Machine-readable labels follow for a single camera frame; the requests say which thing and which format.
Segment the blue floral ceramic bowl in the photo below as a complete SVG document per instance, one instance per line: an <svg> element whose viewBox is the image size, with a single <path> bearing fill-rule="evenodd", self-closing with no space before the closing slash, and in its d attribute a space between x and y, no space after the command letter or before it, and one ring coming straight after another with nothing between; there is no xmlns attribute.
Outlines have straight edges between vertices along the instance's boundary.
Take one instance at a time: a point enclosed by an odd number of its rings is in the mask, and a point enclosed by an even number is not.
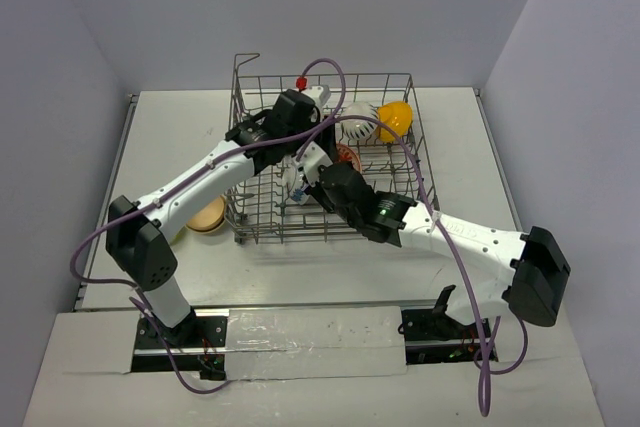
<svg viewBox="0 0 640 427"><path fill-rule="evenodd" d="M308 202L310 186L304 168L293 157L287 157L284 161L283 181L289 200L297 205L305 205Z"/></svg>

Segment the red patterned white bowl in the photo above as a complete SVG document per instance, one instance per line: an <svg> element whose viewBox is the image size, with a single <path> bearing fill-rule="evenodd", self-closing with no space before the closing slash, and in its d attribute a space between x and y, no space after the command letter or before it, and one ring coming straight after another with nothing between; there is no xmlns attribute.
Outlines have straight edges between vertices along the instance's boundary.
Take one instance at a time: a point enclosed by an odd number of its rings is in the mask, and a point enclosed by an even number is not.
<svg viewBox="0 0 640 427"><path fill-rule="evenodd" d="M337 163L348 163L354 170L361 172L361 160L357 152L350 146L342 143L336 144Z"/></svg>

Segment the white striped ceramic bowl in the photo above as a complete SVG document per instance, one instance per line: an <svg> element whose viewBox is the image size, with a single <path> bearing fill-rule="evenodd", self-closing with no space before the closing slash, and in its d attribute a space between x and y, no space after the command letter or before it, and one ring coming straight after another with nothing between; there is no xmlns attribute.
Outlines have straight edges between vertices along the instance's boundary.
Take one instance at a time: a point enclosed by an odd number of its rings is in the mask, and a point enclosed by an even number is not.
<svg viewBox="0 0 640 427"><path fill-rule="evenodd" d="M366 141L377 128L379 119L377 108L367 102L353 102L343 108L342 117L347 120L341 122L342 133L353 141Z"/></svg>

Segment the large orange plastic bowl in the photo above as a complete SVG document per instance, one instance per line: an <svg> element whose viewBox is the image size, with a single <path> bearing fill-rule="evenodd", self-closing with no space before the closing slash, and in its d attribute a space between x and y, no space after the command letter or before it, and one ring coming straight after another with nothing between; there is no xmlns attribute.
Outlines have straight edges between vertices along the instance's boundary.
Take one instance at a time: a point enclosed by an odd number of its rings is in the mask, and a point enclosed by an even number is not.
<svg viewBox="0 0 640 427"><path fill-rule="evenodd" d="M403 101L394 101L377 109L378 119L388 126L399 138L404 137L413 122L413 110Z"/></svg>

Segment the tan ceramic bowl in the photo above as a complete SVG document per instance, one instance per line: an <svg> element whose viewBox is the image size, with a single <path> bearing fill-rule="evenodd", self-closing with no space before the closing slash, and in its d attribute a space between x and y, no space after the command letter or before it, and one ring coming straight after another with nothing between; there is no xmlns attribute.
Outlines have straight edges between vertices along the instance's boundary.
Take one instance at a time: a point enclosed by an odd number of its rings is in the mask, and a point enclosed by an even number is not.
<svg viewBox="0 0 640 427"><path fill-rule="evenodd" d="M186 223L186 228L198 234L210 234L224 223L225 210L226 199L219 196L195 214Z"/></svg>

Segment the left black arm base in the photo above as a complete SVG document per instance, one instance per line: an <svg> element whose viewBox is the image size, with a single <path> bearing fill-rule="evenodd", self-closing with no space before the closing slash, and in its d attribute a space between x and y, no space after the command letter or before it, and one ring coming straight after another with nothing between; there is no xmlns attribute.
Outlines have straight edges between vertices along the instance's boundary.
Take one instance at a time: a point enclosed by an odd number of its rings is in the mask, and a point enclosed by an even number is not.
<svg viewBox="0 0 640 427"><path fill-rule="evenodd" d="M185 325L165 327L153 314L137 323L131 371L197 374L200 380L227 380L225 367L228 317L192 312Z"/></svg>

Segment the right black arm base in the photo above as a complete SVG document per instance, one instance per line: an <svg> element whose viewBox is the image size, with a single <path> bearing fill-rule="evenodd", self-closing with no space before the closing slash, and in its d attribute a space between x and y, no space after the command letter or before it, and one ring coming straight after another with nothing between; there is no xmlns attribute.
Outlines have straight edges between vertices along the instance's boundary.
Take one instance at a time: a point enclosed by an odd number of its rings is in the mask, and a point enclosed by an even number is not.
<svg viewBox="0 0 640 427"><path fill-rule="evenodd" d="M405 342L408 365L472 362L480 359L479 329L445 316L442 298L403 301L397 331Z"/></svg>

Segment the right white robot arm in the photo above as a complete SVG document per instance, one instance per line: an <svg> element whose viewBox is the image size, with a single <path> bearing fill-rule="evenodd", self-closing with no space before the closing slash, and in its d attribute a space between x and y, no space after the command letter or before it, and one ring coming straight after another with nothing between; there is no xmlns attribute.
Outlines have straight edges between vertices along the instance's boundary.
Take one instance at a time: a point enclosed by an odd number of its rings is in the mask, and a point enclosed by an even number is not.
<svg viewBox="0 0 640 427"><path fill-rule="evenodd" d="M348 162L306 177L321 205L368 240L454 260L463 284L444 288L432 315L442 336L455 338L477 320L507 312L538 327L555 325L571 268L549 230L500 230L438 213L374 190Z"/></svg>

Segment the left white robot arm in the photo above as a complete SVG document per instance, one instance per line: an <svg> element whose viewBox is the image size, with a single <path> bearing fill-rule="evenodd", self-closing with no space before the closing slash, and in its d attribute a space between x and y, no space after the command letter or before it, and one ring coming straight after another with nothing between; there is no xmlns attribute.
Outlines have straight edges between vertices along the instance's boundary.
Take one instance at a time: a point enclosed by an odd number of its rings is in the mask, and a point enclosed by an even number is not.
<svg viewBox="0 0 640 427"><path fill-rule="evenodd" d="M201 161L167 185L132 202L126 196L108 209L106 251L143 292L171 345L188 343L196 314L175 278L170 246L181 228L210 202L302 146L303 132L322 120L330 97L325 85L281 92L274 105L236 124Z"/></svg>

